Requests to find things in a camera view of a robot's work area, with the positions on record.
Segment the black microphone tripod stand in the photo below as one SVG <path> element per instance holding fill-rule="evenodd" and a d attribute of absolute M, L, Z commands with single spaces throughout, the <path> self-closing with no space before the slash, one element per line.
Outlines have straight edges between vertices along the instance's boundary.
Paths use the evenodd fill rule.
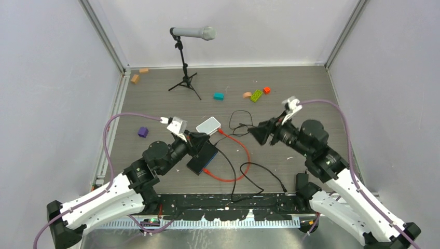
<path fill-rule="evenodd" d="M 184 74 L 184 76 L 182 77 L 182 81 L 181 81 L 181 82 L 179 82 L 179 83 L 177 83 L 176 85 L 174 85 L 173 87 L 169 88 L 168 91 L 171 91 L 171 90 L 173 90 L 173 89 L 175 89 L 175 88 L 177 88 L 177 87 L 184 87 L 184 88 L 187 88 L 187 89 L 189 89 L 189 90 L 192 90 L 192 91 L 196 94 L 196 96 L 198 97 L 198 99 L 199 99 L 199 100 L 202 100 L 201 96 L 197 93 L 197 91 L 195 90 L 195 88 L 192 86 L 192 80 L 193 80 L 193 77 L 196 76 L 197 73 L 194 73 L 194 74 L 192 74 L 192 75 L 189 75 L 189 74 L 188 74 L 188 70 L 187 70 L 187 68 L 188 68 L 188 64 L 185 62 L 185 59 L 184 59 L 184 55 L 183 55 L 183 43 L 182 43 L 182 41 L 181 41 L 181 37 L 180 37 L 180 36 L 175 36 L 175 35 L 172 35 L 172 37 L 173 37 L 173 39 L 174 39 L 175 42 L 176 42 L 175 45 L 174 45 L 174 47 L 175 47 L 176 49 L 178 49 L 179 52 L 180 52 L 181 61 L 182 61 L 182 70 L 183 70 L 183 74 Z"/>

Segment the peach toy block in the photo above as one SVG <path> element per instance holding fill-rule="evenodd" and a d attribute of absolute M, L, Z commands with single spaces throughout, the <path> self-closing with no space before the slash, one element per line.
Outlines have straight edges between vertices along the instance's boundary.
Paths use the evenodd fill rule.
<path fill-rule="evenodd" d="M 244 98 L 244 99 L 246 99 L 246 98 L 250 98 L 252 96 L 252 93 L 251 92 L 245 92 L 243 95 L 242 95 L 242 97 Z"/>

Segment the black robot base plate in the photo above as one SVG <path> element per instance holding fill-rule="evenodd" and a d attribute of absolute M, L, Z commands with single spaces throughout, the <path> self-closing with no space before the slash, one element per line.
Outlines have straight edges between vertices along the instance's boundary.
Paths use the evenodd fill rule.
<path fill-rule="evenodd" d="M 314 211 L 303 198 L 295 194 L 264 193 L 239 202 L 231 202 L 227 194 L 161 194 L 153 209 L 132 216 L 158 214 L 165 220 L 208 221 L 219 219 L 242 221 L 253 216 L 256 221 L 288 220 L 291 216 L 315 217 Z"/>

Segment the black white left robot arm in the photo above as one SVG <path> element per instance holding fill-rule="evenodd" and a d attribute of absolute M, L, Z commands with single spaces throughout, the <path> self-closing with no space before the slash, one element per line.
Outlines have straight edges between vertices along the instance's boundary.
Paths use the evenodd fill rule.
<path fill-rule="evenodd" d="M 97 226 L 113 219 L 140 212 L 155 214 L 159 208 L 154 190 L 158 177 L 187 155 L 198 159 L 209 140 L 209 134 L 186 130 L 183 137 L 175 135 L 172 144 L 153 142 L 140 159 L 103 186 L 76 200 L 50 202 L 47 216 L 55 248 L 72 247 Z"/>

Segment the grey microphone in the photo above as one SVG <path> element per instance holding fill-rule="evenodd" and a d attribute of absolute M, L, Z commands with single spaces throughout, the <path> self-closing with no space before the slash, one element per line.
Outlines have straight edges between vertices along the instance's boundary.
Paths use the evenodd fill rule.
<path fill-rule="evenodd" d="M 176 37 L 200 38 L 205 41 L 214 40 L 217 36 L 216 30 L 211 26 L 200 28 L 172 27 L 170 33 Z"/>

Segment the teal toy block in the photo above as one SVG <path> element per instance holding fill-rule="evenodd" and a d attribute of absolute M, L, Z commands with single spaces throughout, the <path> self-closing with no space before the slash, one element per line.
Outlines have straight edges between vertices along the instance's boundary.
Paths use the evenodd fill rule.
<path fill-rule="evenodd" d="M 219 100 L 219 101 L 223 101 L 224 100 L 225 95 L 223 93 L 214 93 L 213 94 L 213 99 L 214 100 Z"/>

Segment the green lego brick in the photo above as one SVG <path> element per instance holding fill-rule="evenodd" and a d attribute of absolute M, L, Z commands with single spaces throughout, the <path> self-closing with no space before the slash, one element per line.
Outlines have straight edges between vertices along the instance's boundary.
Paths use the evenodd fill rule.
<path fill-rule="evenodd" d="M 264 93 L 261 90 L 256 90 L 251 96 L 250 96 L 250 100 L 254 103 L 256 103 L 260 97 L 263 95 Z"/>

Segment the black power adapter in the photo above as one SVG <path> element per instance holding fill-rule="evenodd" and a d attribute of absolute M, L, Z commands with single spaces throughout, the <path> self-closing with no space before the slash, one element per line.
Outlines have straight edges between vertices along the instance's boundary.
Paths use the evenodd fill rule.
<path fill-rule="evenodd" d="M 298 192 L 301 188 L 309 183 L 308 173 L 297 173 L 295 176 L 295 191 Z"/>

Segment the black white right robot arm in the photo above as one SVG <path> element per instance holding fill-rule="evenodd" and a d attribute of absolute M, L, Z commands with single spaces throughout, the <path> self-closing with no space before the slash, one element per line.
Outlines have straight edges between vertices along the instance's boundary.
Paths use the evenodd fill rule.
<path fill-rule="evenodd" d="M 328 133 L 319 121 L 309 119 L 297 128 L 271 118 L 248 131 L 261 145 L 271 136 L 271 145 L 282 142 L 303 155 L 308 172 L 346 201 L 341 204 L 318 185 L 307 182 L 296 190 L 296 206 L 301 212 L 314 210 L 327 216 L 364 248 L 409 248 L 421 233 L 415 223 L 397 218 L 368 190 L 361 194 L 363 184 L 351 176 L 345 159 L 328 146 Z"/>

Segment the black network switch blue ports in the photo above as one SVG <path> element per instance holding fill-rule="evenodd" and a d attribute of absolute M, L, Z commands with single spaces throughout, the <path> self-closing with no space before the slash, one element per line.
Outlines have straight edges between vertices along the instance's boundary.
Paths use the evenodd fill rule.
<path fill-rule="evenodd" d="M 211 142 L 206 142 L 199 153 L 192 157 L 186 166 L 196 175 L 200 175 L 217 153 L 218 149 Z"/>

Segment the white router box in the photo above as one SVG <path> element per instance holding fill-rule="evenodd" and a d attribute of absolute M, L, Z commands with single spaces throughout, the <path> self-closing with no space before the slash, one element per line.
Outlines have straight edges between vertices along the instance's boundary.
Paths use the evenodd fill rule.
<path fill-rule="evenodd" d="M 215 117 L 210 117 L 196 126 L 196 130 L 200 133 L 206 133 L 207 135 L 212 136 L 221 127 L 221 123 Z"/>

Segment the purple toy block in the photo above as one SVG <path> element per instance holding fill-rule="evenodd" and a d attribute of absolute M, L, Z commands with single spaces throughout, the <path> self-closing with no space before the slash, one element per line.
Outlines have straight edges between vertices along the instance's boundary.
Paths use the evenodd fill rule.
<path fill-rule="evenodd" d="M 139 137 L 146 138 L 149 130 L 146 127 L 140 127 L 137 134 Z"/>

